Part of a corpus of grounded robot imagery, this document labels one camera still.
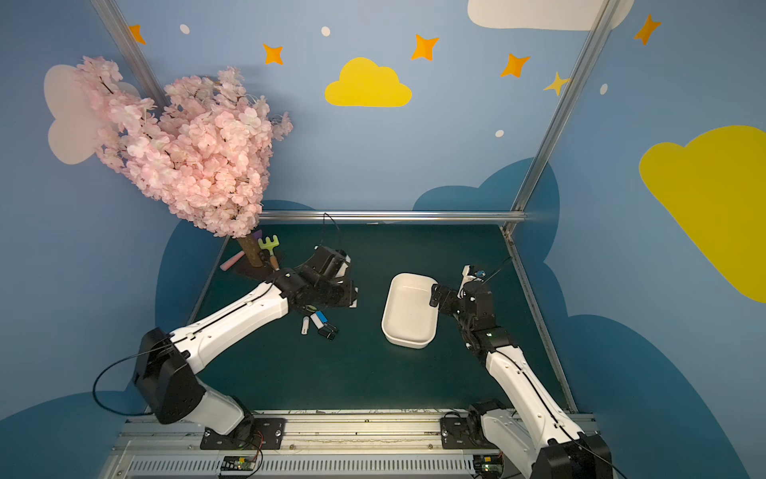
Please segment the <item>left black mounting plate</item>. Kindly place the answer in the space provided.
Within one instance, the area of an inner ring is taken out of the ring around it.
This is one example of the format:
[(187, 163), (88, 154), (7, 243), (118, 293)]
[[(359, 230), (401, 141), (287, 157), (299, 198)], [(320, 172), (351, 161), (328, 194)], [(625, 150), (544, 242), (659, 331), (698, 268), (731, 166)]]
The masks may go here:
[(282, 417), (245, 417), (231, 433), (222, 435), (206, 428), (201, 450), (279, 450), (286, 419)]

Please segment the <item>right green circuit board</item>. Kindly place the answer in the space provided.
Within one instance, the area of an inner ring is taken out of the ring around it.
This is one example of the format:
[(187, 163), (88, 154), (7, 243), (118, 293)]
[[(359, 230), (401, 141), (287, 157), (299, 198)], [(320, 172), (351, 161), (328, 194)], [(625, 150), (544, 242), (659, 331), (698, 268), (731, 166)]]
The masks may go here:
[(504, 460), (500, 455), (474, 455), (473, 478), (499, 479), (504, 473)]

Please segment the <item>black swivel usb drive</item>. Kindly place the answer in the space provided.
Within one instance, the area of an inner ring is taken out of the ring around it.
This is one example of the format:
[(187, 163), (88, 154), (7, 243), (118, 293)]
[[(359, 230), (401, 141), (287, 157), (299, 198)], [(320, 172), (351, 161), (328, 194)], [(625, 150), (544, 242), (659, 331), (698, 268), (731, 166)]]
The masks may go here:
[(326, 329), (325, 327), (323, 327), (323, 329), (319, 329), (318, 333), (322, 337), (324, 337), (324, 338), (326, 338), (328, 340), (333, 340), (336, 337), (336, 332), (335, 331), (332, 331), (331, 329)]

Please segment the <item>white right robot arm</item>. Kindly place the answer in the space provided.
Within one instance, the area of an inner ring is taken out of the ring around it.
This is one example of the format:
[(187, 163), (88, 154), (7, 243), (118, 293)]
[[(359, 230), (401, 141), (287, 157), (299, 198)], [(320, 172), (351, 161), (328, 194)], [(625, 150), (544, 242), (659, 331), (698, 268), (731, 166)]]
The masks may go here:
[(508, 396), (473, 406), (474, 430), (495, 445), (524, 478), (612, 478), (616, 469), (606, 441), (586, 434), (548, 393), (520, 345), (494, 315), (492, 291), (466, 277), (460, 289), (433, 285), (430, 305), (458, 323), (468, 351)]

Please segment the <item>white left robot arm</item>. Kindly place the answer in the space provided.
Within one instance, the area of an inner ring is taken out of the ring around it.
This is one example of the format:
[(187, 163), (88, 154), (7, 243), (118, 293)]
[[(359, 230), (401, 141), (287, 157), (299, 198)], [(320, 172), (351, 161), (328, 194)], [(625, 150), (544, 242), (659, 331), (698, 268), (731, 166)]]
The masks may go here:
[(299, 267), (277, 269), (216, 313), (170, 333), (159, 327), (146, 333), (133, 383), (151, 413), (162, 424), (189, 421), (225, 439), (250, 441), (255, 436), (253, 415), (197, 376), (229, 347), (289, 313), (299, 313), (321, 336), (335, 339), (338, 329), (323, 311), (356, 307), (358, 289), (347, 277), (350, 267), (345, 251), (320, 245)]

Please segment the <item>green toy rake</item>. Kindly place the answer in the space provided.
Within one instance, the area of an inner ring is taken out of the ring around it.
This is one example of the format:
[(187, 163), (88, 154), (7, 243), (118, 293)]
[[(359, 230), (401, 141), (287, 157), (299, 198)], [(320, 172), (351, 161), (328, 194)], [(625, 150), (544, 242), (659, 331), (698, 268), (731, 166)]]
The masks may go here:
[(271, 237), (264, 237), (257, 241), (262, 251), (267, 251), (269, 254), (269, 263), (274, 271), (280, 269), (280, 265), (274, 250), (280, 245), (277, 235)]

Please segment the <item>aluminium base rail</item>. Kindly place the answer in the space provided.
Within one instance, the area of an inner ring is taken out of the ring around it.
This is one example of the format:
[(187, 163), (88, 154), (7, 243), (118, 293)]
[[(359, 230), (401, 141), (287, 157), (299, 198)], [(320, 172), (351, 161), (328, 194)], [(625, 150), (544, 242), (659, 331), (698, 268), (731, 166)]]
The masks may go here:
[[(286, 419), (279, 450), (201, 450), (205, 427), (127, 420), (103, 478), (473, 478), (474, 455), (500, 455), (501, 478), (520, 473), (496, 449), (443, 449), (439, 420), (460, 409), (272, 410)], [(247, 475), (220, 475), (225, 456), (254, 456)]]

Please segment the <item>left green circuit board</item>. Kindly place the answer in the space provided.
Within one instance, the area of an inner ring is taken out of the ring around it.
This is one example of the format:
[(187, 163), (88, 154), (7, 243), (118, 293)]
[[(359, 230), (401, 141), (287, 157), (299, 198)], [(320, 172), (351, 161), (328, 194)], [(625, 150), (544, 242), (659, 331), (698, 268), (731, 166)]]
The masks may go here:
[(254, 456), (225, 456), (221, 461), (220, 475), (247, 475), (257, 469), (257, 459)]

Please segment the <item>aluminium left frame post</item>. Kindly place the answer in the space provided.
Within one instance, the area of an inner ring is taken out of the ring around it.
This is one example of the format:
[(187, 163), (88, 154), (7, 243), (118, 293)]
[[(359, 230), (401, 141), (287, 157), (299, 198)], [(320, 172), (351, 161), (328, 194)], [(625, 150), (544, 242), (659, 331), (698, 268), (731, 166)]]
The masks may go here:
[(151, 97), (160, 109), (167, 106), (165, 91), (158, 82), (141, 45), (134, 38), (118, 4), (114, 0), (91, 0), (97, 15), (115, 41), (119, 51), (138, 80), (142, 91)]

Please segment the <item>pink toy stick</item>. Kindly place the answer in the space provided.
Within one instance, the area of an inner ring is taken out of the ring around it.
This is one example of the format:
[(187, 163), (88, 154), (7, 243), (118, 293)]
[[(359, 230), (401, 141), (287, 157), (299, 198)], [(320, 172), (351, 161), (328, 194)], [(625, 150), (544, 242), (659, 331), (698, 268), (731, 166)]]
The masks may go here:
[(234, 265), (236, 265), (243, 257), (245, 256), (244, 251), (239, 251), (236, 255), (233, 255), (226, 261), (224, 261), (220, 266), (219, 269), (221, 271), (228, 271), (231, 269)]

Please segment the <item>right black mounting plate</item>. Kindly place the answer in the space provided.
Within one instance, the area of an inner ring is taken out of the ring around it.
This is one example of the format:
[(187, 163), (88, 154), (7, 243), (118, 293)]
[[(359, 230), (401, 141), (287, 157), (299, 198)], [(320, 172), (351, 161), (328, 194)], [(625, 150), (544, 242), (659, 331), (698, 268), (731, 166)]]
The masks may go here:
[(439, 420), (443, 449), (496, 449), (481, 431), (478, 420), (471, 414), (465, 416), (451, 411)]

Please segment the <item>white oval storage box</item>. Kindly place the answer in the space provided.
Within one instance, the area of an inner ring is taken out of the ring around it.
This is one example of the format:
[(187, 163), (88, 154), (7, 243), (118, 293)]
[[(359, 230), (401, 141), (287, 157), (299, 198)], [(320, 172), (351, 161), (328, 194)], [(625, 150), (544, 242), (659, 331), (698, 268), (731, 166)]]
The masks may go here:
[(399, 273), (386, 299), (381, 329), (395, 345), (423, 349), (435, 338), (438, 309), (430, 305), (435, 279), (414, 273)]

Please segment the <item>green circuit board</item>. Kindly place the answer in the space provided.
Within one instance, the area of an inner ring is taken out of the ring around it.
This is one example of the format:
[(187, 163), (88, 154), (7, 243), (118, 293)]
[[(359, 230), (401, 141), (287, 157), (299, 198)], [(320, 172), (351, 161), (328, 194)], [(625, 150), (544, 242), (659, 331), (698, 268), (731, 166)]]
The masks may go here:
[(257, 459), (254, 456), (225, 456), (221, 461), (220, 475), (247, 475), (257, 469)]
[(499, 479), (504, 473), (504, 460), (500, 455), (474, 455), (473, 478)]

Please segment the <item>black mounting plate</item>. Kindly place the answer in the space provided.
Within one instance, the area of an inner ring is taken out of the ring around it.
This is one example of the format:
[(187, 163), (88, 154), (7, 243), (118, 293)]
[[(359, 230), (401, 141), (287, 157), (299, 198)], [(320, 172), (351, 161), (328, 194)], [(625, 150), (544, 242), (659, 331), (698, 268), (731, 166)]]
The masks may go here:
[(286, 419), (282, 417), (245, 417), (231, 433), (222, 435), (206, 428), (201, 450), (279, 450)]
[(465, 416), (451, 411), (439, 420), (443, 449), (496, 449), (481, 431), (478, 420), (471, 414)]

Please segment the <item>lilac white swivel usb drive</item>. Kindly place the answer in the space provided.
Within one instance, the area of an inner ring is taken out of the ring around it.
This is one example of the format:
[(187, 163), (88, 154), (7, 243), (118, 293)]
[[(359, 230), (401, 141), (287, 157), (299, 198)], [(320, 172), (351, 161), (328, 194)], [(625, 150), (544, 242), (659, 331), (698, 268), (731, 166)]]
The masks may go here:
[(320, 321), (320, 319), (317, 317), (316, 313), (313, 313), (313, 315), (310, 316), (311, 321), (316, 326), (317, 329), (322, 329), (324, 323)]

